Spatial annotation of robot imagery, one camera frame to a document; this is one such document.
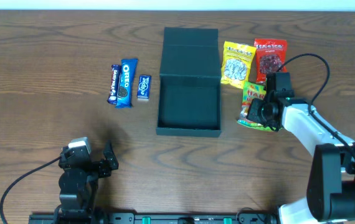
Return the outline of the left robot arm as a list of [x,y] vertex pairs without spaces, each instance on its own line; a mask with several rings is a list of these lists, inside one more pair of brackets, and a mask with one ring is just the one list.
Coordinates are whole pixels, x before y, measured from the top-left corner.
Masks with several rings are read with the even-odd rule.
[[97,215],[104,219],[95,209],[98,180],[111,176],[119,163],[110,141],[105,144],[103,159],[92,161],[90,154],[86,137],[72,140],[60,153],[59,167],[64,173],[59,179],[59,199],[64,220],[93,220]]

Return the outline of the blue Eclipse mint box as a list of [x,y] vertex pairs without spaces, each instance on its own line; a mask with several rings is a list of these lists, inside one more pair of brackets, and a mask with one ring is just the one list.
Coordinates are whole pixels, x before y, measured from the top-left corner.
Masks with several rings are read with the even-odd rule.
[[150,89],[151,89],[151,76],[140,75],[137,98],[140,100],[149,100]]

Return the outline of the Dairy Milk chocolate bar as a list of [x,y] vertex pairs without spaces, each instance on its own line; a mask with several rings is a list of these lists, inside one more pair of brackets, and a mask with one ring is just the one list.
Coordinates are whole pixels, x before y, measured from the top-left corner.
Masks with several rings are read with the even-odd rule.
[[111,105],[115,105],[117,102],[117,93],[119,87],[120,74],[121,74],[121,65],[115,65],[115,64],[112,65],[110,91],[107,99],[107,102]]

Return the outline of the blue Oreo cookie pack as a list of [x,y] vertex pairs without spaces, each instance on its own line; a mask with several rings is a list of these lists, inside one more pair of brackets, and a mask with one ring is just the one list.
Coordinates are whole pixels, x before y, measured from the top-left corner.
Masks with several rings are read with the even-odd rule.
[[117,93],[116,108],[131,108],[132,84],[135,77],[137,58],[121,61],[120,84]]

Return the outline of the yellow snack bag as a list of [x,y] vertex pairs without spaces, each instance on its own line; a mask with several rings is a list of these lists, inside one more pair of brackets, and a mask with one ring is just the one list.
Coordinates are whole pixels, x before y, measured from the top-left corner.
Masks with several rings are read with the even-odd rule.
[[224,42],[221,83],[242,89],[249,80],[256,48],[246,44]]

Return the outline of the red snack bag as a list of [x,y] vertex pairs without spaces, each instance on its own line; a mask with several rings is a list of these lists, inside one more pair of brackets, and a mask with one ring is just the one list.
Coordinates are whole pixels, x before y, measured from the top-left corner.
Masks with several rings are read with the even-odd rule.
[[265,83],[266,76],[276,72],[286,59],[288,42],[283,39],[255,39],[256,83]]

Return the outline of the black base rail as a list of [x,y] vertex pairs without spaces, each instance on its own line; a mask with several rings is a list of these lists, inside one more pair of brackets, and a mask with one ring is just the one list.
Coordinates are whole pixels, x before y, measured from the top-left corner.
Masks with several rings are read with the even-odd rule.
[[134,214],[109,213],[88,218],[74,218],[59,214],[32,214],[29,224],[100,223],[100,224],[279,224],[275,214],[243,212],[238,215],[195,214]]

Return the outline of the Haribo gummy candy bag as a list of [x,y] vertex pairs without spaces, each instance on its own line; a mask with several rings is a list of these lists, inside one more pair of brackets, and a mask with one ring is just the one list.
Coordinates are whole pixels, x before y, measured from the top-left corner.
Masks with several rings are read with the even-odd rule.
[[263,85],[251,83],[249,81],[244,82],[242,106],[241,106],[239,119],[237,120],[239,124],[247,128],[257,129],[261,131],[271,131],[269,127],[265,128],[261,124],[255,123],[246,118],[252,100],[254,98],[258,98],[262,100],[265,95],[266,95],[266,91],[264,90]]

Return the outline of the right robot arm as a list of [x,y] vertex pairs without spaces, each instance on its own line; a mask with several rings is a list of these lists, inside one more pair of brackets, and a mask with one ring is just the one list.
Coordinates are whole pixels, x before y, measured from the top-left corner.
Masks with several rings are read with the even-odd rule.
[[247,119],[292,133],[313,161],[306,197],[279,208],[281,223],[355,220],[355,141],[299,98],[254,98]]

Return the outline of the dark green open box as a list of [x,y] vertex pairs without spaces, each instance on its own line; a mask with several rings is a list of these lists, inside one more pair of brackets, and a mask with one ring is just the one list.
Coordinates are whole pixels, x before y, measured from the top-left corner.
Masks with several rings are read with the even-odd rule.
[[156,134],[220,136],[220,69],[217,29],[164,29]]

